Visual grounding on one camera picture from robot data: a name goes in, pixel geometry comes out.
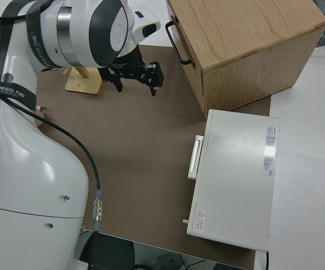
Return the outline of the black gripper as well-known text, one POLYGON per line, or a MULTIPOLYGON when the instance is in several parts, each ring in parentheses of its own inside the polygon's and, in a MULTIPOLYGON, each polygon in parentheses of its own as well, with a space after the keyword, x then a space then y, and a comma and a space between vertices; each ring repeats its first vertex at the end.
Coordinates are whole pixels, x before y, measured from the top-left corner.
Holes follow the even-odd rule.
POLYGON ((157 61, 145 64, 139 46, 116 58, 108 67, 99 68, 99 74, 104 82, 114 84, 119 93, 123 90, 121 78, 137 80, 149 86, 152 96, 156 96, 157 90, 164 82, 160 64, 157 61))

